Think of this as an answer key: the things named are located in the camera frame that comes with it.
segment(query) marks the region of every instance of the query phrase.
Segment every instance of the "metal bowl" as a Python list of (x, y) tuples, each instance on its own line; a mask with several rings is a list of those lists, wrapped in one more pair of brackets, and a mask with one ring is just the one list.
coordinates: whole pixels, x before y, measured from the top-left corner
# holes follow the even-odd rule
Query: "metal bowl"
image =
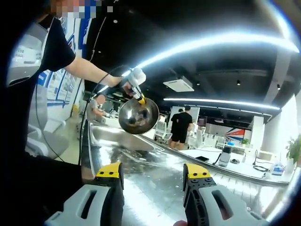
[(151, 130), (159, 119), (159, 109), (155, 102), (145, 98), (146, 104), (141, 105), (132, 98), (119, 110), (119, 124), (125, 132), (143, 134)]

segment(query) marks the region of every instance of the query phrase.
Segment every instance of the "wet surface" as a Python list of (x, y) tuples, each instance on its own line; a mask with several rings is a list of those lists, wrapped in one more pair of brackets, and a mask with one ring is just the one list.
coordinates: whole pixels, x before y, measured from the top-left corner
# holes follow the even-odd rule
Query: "wet surface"
[[(186, 219), (183, 208), (183, 164), (189, 161), (121, 129), (90, 127), (90, 159), (98, 171), (120, 161), (124, 167), (123, 225), (173, 225)], [(282, 200), (286, 186), (262, 186), (209, 169), (217, 184), (243, 199), (265, 218)]]

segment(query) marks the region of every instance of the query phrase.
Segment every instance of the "ceiling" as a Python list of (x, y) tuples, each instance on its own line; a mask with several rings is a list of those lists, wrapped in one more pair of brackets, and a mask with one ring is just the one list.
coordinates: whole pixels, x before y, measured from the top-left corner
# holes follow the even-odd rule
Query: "ceiling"
[[(281, 37), (273, 18), (252, 0), (102, 3), (90, 26), (86, 59), (92, 58), (93, 64), (107, 72), (119, 65), (135, 67), (177, 45), (226, 32)], [(113, 12), (106, 12), (107, 6), (112, 5)], [(163, 98), (219, 99), (282, 107), (300, 90), (300, 60), (300, 54), (266, 43), (216, 44), (184, 51), (144, 67), (147, 80), (141, 89), (161, 112), (170, 111), (173, 105), (201, 105), (206, 107), (201, 107), (200, 115), (208, 117), (211, 123), (218, 124), (215, 119), (224, 119), (223, 125), (248, 128), (254, 115), (265, 114), (267, 122), (279, 111), (219, 103), (169, 102)], [(125, 71), (120, 69), (112, 74), (120, 76)], [(163, 84), (181, 76), (192, 83), (193, 92), (175, 92)], [(95, 87), (95, 83), (88, 81), (85, 85), (87, 91)], [(107, 89), (105, 94), (116, 100), (128, 98), (118, 89)]]

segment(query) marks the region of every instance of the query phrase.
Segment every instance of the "potted plant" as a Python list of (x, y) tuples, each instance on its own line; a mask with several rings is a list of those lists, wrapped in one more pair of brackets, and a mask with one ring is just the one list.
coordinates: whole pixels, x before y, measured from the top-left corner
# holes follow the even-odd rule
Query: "potted plant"
[(248, 145), (250, 143), (250, 141), (249, 141), (249, 139), (247, 139), (247, 138), (243, 138), (242, 140), (241, 140), (241, 144), (242, 144), (242, 146), (244, 147), (245, 145)]
[(288, 141), (288, 146), (285, 147), (288, 152), (286, 154), (287, 164), (286, 172), (291, 173), (295, 169), (296, 162), (301, 156), (301, 135), (297, 139), (291, 139)]

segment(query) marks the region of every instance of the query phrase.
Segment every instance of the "phone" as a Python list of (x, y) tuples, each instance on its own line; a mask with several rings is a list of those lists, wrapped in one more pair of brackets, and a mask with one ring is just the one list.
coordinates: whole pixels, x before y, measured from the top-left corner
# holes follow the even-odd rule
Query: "phone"
[(196, 157), (196, 159), (199, 159), (201, 161), (208, 161), (209, 159), (204, 157), (204, 156), (199, 156), (199, 157)]

